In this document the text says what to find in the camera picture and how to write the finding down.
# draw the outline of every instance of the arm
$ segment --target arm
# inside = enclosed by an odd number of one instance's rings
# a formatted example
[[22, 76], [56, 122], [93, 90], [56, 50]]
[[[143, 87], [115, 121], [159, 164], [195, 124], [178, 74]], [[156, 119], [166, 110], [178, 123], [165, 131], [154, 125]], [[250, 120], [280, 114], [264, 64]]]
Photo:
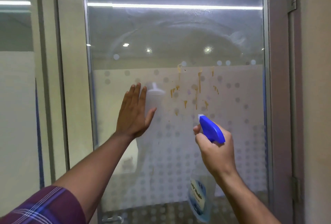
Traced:
[[145, 118], [147, 88], [142, 89], [139, 97], [140, 87], [140, 83], [132, 85], [130, 91], [126, 92], [116, 132], [54, 183], [55, 186], [68, 189], [77, 198], [87, 223], [126, 148], [147, 130], [156, 111], [156, 108], [149, 110]]
[[235, 161], [233, 139], [221, 126], [225, 143], [211, 143], [200, 133], [201, 126], [193, 128], [202, 159], [229, 200], [240, 224], [280, 224], [266, 206], [252, 193], [240, 178]]

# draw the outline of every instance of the bottle label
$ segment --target bottle label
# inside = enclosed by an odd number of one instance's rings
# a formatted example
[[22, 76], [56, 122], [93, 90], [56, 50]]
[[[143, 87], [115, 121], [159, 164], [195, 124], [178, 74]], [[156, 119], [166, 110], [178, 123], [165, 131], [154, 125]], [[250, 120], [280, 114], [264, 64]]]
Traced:
[[198, 215], [202, 215], [205, 207], [206, 188], [198, 180], [191, 179], [191, 187], [188, 193], [189, 201]]

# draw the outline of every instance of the maroon plaid shirt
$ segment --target maroon plaid shirt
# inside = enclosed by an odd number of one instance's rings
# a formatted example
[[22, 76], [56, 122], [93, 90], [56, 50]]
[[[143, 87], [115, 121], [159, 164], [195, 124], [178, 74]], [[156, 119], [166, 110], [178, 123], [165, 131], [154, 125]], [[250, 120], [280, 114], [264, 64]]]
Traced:
[[0, 219], [0, 224], [86, 224], [76, 197], [67, 189], [41, 189]]

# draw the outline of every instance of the transparent plastic bottle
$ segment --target transparent plastic bottle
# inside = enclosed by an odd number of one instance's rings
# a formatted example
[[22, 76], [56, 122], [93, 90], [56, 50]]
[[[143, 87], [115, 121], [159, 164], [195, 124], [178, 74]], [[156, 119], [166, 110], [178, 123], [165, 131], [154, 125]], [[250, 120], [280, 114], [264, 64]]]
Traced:
[[202, 158], [193, 169], [188, 191], [188, 202], [201, 222], [209, 222], [215, 195], [216, 181], [205, 167]]

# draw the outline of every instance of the forearm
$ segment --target forearm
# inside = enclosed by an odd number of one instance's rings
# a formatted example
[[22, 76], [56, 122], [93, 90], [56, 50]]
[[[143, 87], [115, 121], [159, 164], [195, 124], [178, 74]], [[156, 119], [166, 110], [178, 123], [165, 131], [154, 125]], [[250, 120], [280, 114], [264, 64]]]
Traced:
[[216, 181], [229, 200], [240, 224], [279, 224], [267, 207], [252, 193], [237, 172], [217, 175]]
[[131, 140], [130, 136], [114, 134], [54, 183], [75, 195], [87, 222]]

